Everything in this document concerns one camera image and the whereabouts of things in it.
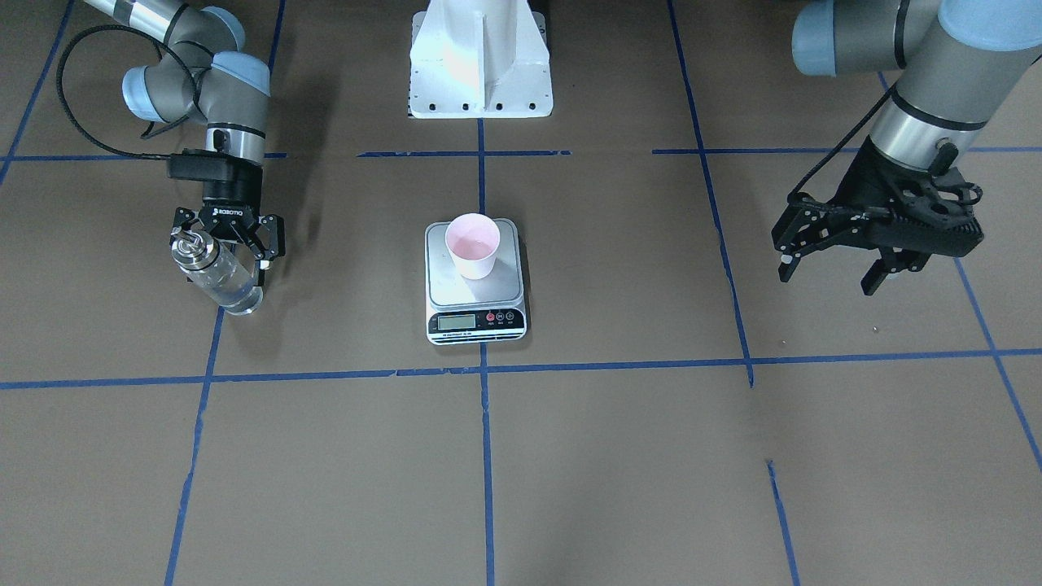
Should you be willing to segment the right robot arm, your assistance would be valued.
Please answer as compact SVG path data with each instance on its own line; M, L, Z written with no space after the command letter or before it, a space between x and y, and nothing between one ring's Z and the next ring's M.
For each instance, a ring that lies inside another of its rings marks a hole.
M165 162L175 181L204 187L198 211L176 212L172 240L185 242L194 231L247 248L256 262L250 278L263 286L272 260L284 255L282 218L260 212L268 64L245 52L244 27L219 7L187 1L94 1L93 7L111 23L92 33L124 31L159 52L159 62L128 70L120 83L128 111L148 123L142 138L185 123L206 129L204 147L145 155Z

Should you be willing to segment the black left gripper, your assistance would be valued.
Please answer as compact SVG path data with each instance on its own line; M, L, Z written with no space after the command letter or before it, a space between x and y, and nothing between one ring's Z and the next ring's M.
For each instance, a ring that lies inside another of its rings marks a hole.
M857 231L869 247L880 248L879 259L862 278L864 295L873 295L901 272L922 271L928 253L967 257L985 238L974 214L983 191L954 167L959 153L946 142L928 155L926 170L911 169L865 138L832 203L810 195L786 200L772 229L772 243L782 253L779 280L789 282L804 257Z

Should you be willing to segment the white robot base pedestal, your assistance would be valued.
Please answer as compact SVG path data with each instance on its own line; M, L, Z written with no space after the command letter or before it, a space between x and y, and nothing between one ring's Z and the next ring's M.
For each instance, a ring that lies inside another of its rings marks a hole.
M412 18L414 119L529 119L554 111L547 1L431 1Z

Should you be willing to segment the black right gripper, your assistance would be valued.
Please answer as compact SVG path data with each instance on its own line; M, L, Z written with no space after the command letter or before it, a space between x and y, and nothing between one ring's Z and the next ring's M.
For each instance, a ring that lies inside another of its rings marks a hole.
M215 163L204 172L204 206L199 219L214 238L250 241L256 258L256 286L263 288L271 264L286 255L284 220L260 216L263 168L254 163ZM193 229L196 212L178 207L170 233L172 253L204 252L204 237Z

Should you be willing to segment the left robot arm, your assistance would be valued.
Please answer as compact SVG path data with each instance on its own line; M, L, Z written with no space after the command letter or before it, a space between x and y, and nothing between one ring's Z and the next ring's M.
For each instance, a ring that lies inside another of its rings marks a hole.
M985 234L983 197L957 162L1040 59L1038 1L812 1L791 52L808 77L897 69L855 123L868 133L834 196L798 181L771 231L778 274L834 246L876 250L860 286L923 270L931 257L967 257Z

